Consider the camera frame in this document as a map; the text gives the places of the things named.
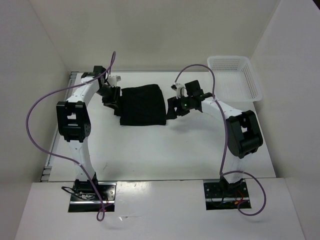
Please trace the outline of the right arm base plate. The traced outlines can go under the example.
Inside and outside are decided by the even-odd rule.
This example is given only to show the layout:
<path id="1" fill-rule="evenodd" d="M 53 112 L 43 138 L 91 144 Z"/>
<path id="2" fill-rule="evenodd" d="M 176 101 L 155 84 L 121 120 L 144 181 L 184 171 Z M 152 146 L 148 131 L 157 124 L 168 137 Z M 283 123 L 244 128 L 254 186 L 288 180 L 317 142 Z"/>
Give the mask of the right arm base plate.
<path id="1" fill-rule="evenodd" d="M 251 209 L 250 196 L 244 179 L 227 183 L 224 179 L 203 181 L 205 207 L 207 211 Z"/>

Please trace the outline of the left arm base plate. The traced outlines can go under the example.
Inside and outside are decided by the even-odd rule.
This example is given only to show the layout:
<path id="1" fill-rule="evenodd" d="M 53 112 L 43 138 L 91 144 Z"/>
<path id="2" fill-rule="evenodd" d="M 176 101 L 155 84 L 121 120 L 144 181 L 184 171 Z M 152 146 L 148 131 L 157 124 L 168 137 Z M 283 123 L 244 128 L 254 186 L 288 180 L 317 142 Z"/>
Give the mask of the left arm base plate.
<path id="1" fill-rule="evenodd" d="M 116 182 L 98 182 L 97 190 L 105 205 L 105 212 L 115 210 Z M 89 182 L 84 186 L 74 183 L 72 187 L 63 186 L 62 189 L 70 194 L 69 213 L 97 213 L 101 208 L 101 201 Z"/>

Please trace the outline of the black shorts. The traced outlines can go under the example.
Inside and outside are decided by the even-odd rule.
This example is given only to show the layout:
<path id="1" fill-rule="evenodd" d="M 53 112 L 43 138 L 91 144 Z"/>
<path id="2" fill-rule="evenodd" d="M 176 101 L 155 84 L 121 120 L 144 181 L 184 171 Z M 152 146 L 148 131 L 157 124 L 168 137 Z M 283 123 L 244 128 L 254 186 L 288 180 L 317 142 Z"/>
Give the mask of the black shorts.
<path id="1" fill-rule="evenodd" d="M 120 125 L 166 125 L 166 105 L 159 85 L 127 87 L 121 92 Z"/>

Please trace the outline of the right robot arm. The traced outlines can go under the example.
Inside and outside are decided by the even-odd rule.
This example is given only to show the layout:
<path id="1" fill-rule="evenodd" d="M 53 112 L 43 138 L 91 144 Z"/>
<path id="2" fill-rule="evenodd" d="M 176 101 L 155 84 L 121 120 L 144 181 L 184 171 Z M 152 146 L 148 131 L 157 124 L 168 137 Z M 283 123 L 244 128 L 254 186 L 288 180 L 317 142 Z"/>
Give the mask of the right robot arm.
<path id="1" fill-rule="evenodd" d="M 263 137 L 256 114 L 252 110 L 241 111 L 201 89 L 199 81 L 186 84 L 174 83 L 171 89 L 176 96 L 167 100 L 168 120 L 174 120 L 197 110 L 223 124 L 225 144 L 219 170 L 219 191 L 230 197 L 243 181 L 244 161 L 263 145 Z"/>

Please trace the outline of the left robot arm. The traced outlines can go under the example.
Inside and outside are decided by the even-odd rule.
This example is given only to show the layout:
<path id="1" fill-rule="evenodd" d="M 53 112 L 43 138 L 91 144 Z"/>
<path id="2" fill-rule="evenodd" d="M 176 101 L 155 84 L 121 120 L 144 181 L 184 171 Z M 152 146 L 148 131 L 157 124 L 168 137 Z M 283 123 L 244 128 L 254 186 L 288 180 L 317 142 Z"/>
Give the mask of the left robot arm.
<path id="1" fill-rule="evenodd" d="M 89 153 L 88 139 L 92 125 L 87 106 L 95 94 L 102 97 L 104 106 L 118 111 L 120 108 L 121 88 L 119 75 L 111 75 L 103 66 L 95 66 L 93 72 L 85 72 L 81 82 L 71 96 L 56 105 L 58 131 L 67 142 L 72 159 L 79 166 L 76 173 L 73 192 L 80 198 L 84 195 L 89 200 L 100 194 L 97 174 Z"/>

